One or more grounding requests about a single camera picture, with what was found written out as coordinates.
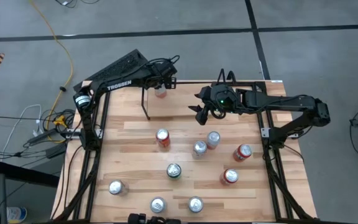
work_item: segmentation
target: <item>yellow cable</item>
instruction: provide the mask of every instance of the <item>yellow cable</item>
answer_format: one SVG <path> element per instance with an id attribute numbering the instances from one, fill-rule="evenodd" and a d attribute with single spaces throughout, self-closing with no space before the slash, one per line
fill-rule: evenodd
<path id="1" fill-rule="evenodd" d="M 67 49 L 65 46 L 63 46 L 63 44 L 56 38 L 56 35 L 55 35 L 55 32 L 53 31 L 52 27 L 50 26 L 47 18 L 45 18 L 45 16 L 42 14 L 42 12 L 38 9 L 38 7 L 34 4 L 34 2 L 32 0 L 29 0 L 30 4 L 32 5 L 32 7 L 34 7 L 34 9 L 40 14 L 40 16 L 44 19 L 45 23 L 48 25 L 52 35 L 53 35 L 53 38 L 55 39 L 56 43 L 58 43 L 60 46 L 62 46 L 62 48 L 65 50 L 66 54 L 67 54 L 67 57 L 68 59 L 70 60 L 70 76 L 68 77 L 66 83 L 63 85 L 63 87 L 66 88 L 67 84 L 70 82 L 71 78 L 73 78 L 73 73 L 74 73 L 74 68 L 73 68 L 73 60 L 71 59 L 71 56 L 70 56 L 70 53 L 68 53 Z M 56 100 L 55 102 L 53 103 L 53 106 L 52 106 L 52 109 L 50 110 L 49 112 L 49 115 L 48 117 L 50 117 L 50 115 L 52 114 L 53 110 L 55 109 L 56 107 L 56 104 L 57 102 L 59 101 L 60 99 L 60 96 L 62 95 L 63 91 L 59 91 L 59 94 L 57 95 L 56 97 Z M 49 140 L 55 142 L 55 143 L 62 143 L 64 142 L 65 140 L 61 140 L 61 141 L 54 141 L 52 140 L 52 138 L 50 136 L 48 136 Z"/>

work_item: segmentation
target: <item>floor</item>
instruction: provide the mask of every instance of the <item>floor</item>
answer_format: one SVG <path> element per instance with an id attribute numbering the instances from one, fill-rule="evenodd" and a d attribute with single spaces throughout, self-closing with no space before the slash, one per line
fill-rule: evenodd
<path id="1" fill-rule="evenodd" d="M 139 49 L 149 59 L 179 54 L 177 77 L 182 80 L 215 79 L 220 68 L 233 70 L 237 79 L 260 80 L 270 76 L 272 80 L 283 80 L 288 95 L 320 98 L 331 113 L 328 126 L 313 128 L 300 140 L 318 216 L 322 220 L 358 223 L 358 155 L 349 140 L 349 119 L 358 111 L 358 29 L 320 27 L 314 31 L 304 28 L 253 33 L 250 29 L 255 27 L 243 0 L 100 0 L 96 4 L 78 1 L 73 9 L 55 1 L 34 2 L 57 35 L 231 30 L 220 34 L 115 38 L 93 35 L 90 39 L 63 40 L 73 57 L 75 76 L 57 110 L 74 108 L 73 85 L 133 49 Z M 358 1 L 251 0 L 250 3 L 258 28 L 358 25 Z M 27 0 L 0 0 L 0 37 L 49 35 L 44 21 Z M 256 44 L 255 35 L 260 37 Z M 42 105 L 42 110 L 49 109 L 70 72 L 60 46 L 53 40 L 0 39 L 0 53 L 6 55 L 0 67 L 0 115 L 19 116 L 26 106 L 34 104 Z M 25 116 L 34 118 L 38 113 L 39 109 L 33 108 Z M 0 150 L 15 122 L 0 119 Z M 34 121 L 20 122 L 7 152 L 20 150 L 36 126 Z M 358 148 L 358 129 L 354 130 L 354 141 Z M 6 162 L 21 166 L 30 161 Z M 33 166 L 53 173 L 61 164 L 58 157 Z M 18 184 L 9 183 L 7 191 Z M 27 222 L 45 221 L 54 193 L 54 189 L 25 185 L 8 199 L 8 205 L 27 207 Z"/>

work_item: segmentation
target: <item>wooden tabletop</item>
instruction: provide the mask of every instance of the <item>wooden tabletop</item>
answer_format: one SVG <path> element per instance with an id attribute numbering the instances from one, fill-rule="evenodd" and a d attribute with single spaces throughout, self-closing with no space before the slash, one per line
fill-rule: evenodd
<path id="1" fill-rule="evenodd" d="M 150 121 L 140 106 L 141 89 L 122 88 L 111 93 L 92 222 L 126 222 L 130 213 L 146 213 L 150 218 L 156 215 L 150 210 L 150 201 L 157 196 L 167 201 L 167 209 L 158 216 L 179 218 L 183 222 L 275 220 L 256 115 L 228 114 L 222 120 L 210 116 L 206 125 L 200 126 L 195 120 L 195 113 L 187 106 L 201 103 L 194 94 L 206 85 L 180 84 L 176 90 L 168 90 L 168 95 L 163 99 L 157 98 L 153 89 L 149 90 L 145 95 L 145 104 Z M 266 86 L 269 95 L 285 95 L 282 82 L 266 81 Z M 272 114 L 276 126 L 282 126 L 292 119 L 289 112 L 273 111 Z M 74 126 L 79 120 L 76 114 Z M 161 151 L 156 145 L 155 132 L 160 128 L 170 132 L 171 147 L 168 152 Z M 201 160 L 194 160 L 191 156 L 193 144 L 198 140 L 205 141 L 210 131 L 217 131 L 221 135 L 219 146 L 215 150 L 208 150 Z M 250 145 L 253 151 L 252 156 L 244 162 L 236 162 L 232 158 L 233 151 L 240 144 Z M 300 151 L 298 141 L 287 140 L 286 144 Z M 66 164 L 79 145 L 79 140 L 69 143 Z M 305 211 L 315 217 L 301 158 L 286 148 L 281 149 L 281 155 L 289 191 Z M 84 151 L 81 150 L 73 160 L 68 201 L 78 189 L 83 158 Z M 182 168 L 181 178 L 176 181 L 168 179 L 166 175 L 166 168 L 172 162 Z M 230 186 L 223 186 L 219 176 L 228 168 L 238 171 L 239 180 Z M 65 166 L 64 191 L 67 170 L 68 166 Z M 108 186 L 114 179 L 128 183 L 129 193 L 126 196 L 109 193 Z M 61 184 L 62 179 L 53 210 L 57 206 Z M 278 189 L 277 192 L 282 215 L 285 216 L 282 195 Z M 199 213 L 191 213 L 187 208 L 188 199 L 192 196 L 199 196 L 204 201 L 204 209 Z M 82 202 L 80 218 L 85 216 L 86 200 Z M 57 215 L 62 209 L 63 200 Z"/>

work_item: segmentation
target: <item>can lid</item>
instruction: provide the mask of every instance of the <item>can lid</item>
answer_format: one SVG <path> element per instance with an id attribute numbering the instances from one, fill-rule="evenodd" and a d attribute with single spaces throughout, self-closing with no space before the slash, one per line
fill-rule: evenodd
<path id="1" fill-rule="evenodd" d="M 110 183 L 109 192 L 111 194 L 118 194 L 122 189 L 122 182 L 120 180 L 114 180 Z"/>
<path id="2" fill-rule="evenodd" d="M 199 197 L 192 197 L 189 199 L 189 209 L 192 212 L 200 212 L 204 207 L 204 202 Z"/>
<path id="3" fill-rule="evenodd" d="M 234 169 L 228 169 L 224 174 L 228 182 L 234 183 L 239 179 L 239 174 Z"/>
<path id="4" fill-rule="evenodd" d="M 178 164 L 169 164 L 167 168 L 167 174 L 170 177 L 179 176 L 181 173 L 181 168 Z"/>
<path id="5" fill-rule="evenodd" d="M 208 135 L 208 140 L 210 140 L 212 142 L 219 142 L 219 140 L 221 140 L 221 136 L 216 131 L 212 131 Z"/>
<path id="6" fill-rule="evenodd" d="M 243 155 L 243 156 L 250 156 L 252 154 L 252 150 L 251 150 L 251 147 L 249 147 L 249 145 L 241 145 L 240 146 L 240 153 Z"/>
<path id="7" fill-rule="evenodd" d="M 194 150 L 198 153 L 202 153 L 206 151 L 206 144 L 204 141 L 197 141 L 194 144 Z"/>
<path id="8" fill-rule="evenodd" d="M 165 208 L 165 200 L 162 197 L 155 197 L 153 198 L 152 202 L 150 203 L 150 209 L 154 213 L 162 212 Z"/>
<path id="9" fill-rule="evenodd" d="M 164 140 L 168 137 L 168 131 L 166 129 L 159 129 L 157 131 L 157 138 Z"/>

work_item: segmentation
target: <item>white cable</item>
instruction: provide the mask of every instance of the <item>white cable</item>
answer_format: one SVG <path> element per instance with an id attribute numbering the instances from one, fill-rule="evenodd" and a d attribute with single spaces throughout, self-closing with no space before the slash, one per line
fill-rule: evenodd
<path id="1" fill-rule="evenodd" d="M 24 108 L 22 114 L 20 115 L 19 120 L 18 120 L 18 121 L 16 122 L 16 124 L 13 126 L 12 131 L 11 131 L 11 133 L 9 134 L 8 138 L 7 138 L 7 141 L 6 141 L 6 143 L 5 143 L 4 149 L 2 150 L 2 158 L 4 157 L 4 153 L 5 153 L 6 147 L 7 147 L 7 145 L 9 144 L 9 141 L 11 140 L 13 131 L 15 130 L 17 124 L 19 124 L 20 120 L 22 119 L 24 112 L 25 112 L 27 109 L 29 109 L 29 108 L 31 108 L 31 107 L 35 107 L 35 106 L 39 106 L 39 107 L 40 107 L 40 114 L 39 114 L 39 116 L 38 116 L 38 117 L 39 117 L 38 119 L 41 119 L 41 112 L 42 112 L 41 105 L 30 105 L 30 106 Z"/>

